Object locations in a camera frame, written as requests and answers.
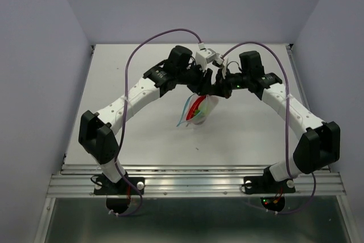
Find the red chili pepper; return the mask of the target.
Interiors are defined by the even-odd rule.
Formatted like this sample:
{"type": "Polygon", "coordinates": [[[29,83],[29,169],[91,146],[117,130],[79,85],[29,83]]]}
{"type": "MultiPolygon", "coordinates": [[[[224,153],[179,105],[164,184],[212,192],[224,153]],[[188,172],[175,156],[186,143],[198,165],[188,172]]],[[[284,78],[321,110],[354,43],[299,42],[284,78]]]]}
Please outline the red chili pepper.
{"type": "Polygon", "coordinates": [[[198,98],[193,102],[193,104],[189,107],[186,120],[191,120],[194,116],[196,116],[199,112],[198,107],[200,104],[206,99],[206,96],[198,96],[198,98]]]}

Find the clear zip top bag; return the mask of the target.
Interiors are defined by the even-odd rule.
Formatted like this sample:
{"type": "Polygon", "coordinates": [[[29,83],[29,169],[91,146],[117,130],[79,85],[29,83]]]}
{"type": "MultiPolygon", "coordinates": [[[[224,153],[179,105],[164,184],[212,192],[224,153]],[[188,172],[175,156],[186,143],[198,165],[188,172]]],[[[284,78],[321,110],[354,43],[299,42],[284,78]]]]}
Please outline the clear zip top bag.
{"type": "Polygon", "coordinates": [[[193,94],[186,100],[177,127],[202,125],[219,103],[217,96],[193,94]]]}

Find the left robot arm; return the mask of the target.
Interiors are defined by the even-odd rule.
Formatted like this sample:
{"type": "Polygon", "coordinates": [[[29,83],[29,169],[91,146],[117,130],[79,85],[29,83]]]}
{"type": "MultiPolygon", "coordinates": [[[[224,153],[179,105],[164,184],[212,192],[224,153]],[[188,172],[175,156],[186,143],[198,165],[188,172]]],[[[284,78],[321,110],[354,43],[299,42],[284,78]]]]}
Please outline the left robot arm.
{"type": "Polygon", "coordinates": [[[209,63],[216,52],[199,44],[193,53],[186,47],[175,46],[167,59],[151,67],[125,94],[96,111],[87,110],[80,119],[79,144],[88,152],[108,178],[107,188],[114,194],[126,189],[125,169],[118,160],[121,141],[116,135],[125,131],[126,122],[142,108],[161,98],[177,85],[198,86],[207,75],[209,63]]]}

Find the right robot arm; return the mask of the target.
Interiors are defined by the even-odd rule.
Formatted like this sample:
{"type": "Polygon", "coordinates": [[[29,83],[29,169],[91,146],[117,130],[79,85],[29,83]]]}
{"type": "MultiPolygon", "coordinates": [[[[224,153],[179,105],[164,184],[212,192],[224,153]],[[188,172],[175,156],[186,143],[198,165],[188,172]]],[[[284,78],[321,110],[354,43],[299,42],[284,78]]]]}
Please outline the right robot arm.
{"type": "Polygon", "coordinates": [[[215,89],[225,97],[233,90],[247,89],[270,106],[285,122],[285,133],[292,130],[298,138],[293,153],[263,171],[257,186],[274,192],[282,181],[313,173],[340,158],[341,129],[335,122],[325,122],[312,114],[288,91],[288,85],[275,73],[266,73],[257,51],[240,54],[241,68],[231,73],[227,65],[219,69],[215,89]]]}

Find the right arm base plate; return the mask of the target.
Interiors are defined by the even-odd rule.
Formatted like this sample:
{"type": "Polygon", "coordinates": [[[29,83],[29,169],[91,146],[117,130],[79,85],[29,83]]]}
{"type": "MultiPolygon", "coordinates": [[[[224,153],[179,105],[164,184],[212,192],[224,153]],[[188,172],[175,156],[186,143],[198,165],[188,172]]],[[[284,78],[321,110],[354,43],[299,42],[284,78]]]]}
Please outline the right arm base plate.
{"type": "Polygon", "coordinates": [[[253,194],[276,194],[295,193],[295,185],[292,180],[276,182],[274,179],[265,179],[263,176],[245,176],[241,185],[241,190],[247,195],[253,194]]]}

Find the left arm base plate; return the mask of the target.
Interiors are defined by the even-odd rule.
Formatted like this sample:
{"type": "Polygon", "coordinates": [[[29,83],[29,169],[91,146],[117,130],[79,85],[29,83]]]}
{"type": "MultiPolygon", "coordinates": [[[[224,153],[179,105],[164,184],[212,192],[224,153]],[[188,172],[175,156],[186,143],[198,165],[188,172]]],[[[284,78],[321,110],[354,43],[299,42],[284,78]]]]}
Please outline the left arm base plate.
{"type": "MultiPolygon", "coordinates": [[[[141,185],[141,190],[137,189],[141,195],[144,194],[144,177],[129,177],[128,181],[137,189],[137,185],[141,185]]],[[[137,191],[132,188],[128,183],[121,179],[118,183],[111,182],[104,175],[92,176],[91,181],[94,184],[94,195],[104,196],[127,196],[127,195],[139,195],[137,191]]]]}

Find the white radish with leaves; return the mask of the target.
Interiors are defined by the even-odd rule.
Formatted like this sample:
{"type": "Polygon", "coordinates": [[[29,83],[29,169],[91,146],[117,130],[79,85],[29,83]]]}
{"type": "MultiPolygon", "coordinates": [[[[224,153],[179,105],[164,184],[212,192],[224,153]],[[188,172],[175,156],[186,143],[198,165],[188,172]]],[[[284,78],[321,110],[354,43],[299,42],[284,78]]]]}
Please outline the white radish with leaves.
{"type": "Polygon", "coordinates": [[[219,103],[219,98],[216,96],[206,96],[202,102],[199,104],[196,110],[196,116],[198,118],[207,117],[210,115],[212,110],[217,106],[219,103]]]}

